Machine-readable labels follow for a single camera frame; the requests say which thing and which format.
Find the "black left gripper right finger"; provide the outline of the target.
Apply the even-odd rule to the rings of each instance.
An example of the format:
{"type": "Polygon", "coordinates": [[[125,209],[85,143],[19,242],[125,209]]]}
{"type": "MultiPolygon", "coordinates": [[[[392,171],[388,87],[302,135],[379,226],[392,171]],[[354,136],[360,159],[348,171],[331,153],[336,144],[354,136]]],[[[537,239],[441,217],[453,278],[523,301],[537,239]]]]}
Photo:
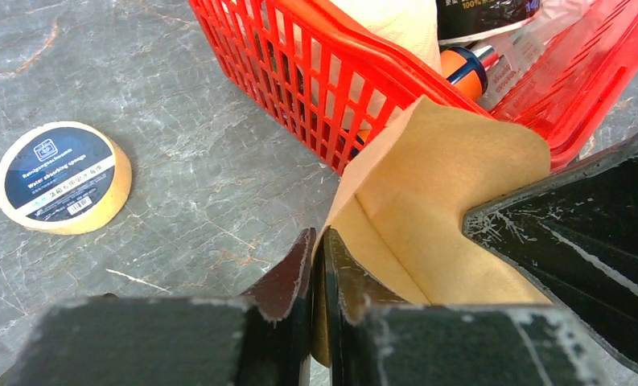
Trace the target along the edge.
{"type": "Polygon", "coordinates": [[[416,306],[321,238],[334,385],[604,385],[576,320],[552,306],[416,306]]]}

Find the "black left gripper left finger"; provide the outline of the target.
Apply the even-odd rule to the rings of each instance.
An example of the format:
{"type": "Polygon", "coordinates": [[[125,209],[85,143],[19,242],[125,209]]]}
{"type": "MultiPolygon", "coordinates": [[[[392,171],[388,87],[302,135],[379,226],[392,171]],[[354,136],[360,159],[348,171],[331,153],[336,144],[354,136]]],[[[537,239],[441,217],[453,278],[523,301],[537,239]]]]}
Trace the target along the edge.
{"type": "Polygon", "coordinates": [[[0,385],[306,385],[316,231],[241,294],[52,306],[0,385]]]}

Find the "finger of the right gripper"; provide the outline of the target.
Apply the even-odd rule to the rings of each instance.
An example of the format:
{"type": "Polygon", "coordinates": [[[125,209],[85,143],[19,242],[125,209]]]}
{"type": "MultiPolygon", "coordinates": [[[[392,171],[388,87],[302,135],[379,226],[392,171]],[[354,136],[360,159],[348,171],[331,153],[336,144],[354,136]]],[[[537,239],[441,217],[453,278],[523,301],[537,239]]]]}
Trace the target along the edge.
{"type": "Polygon", "coordinates": [[[471,209],[462,232],[638,374],[638,133],[471,209]]]}

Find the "brown paper coffee filter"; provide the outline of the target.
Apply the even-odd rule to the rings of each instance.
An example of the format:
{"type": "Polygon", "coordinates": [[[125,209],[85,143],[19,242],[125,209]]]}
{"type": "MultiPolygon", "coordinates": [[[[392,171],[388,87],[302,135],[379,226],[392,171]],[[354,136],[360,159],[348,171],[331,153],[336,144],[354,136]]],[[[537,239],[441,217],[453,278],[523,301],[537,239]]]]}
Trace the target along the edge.
{"type": "Polygon", "coordinates": [[[462,227],[467,211],[545,178],[550,163],[533,130],[422,96],[345,168],[324,230],[409,304],[545,304],[462,227]]]}

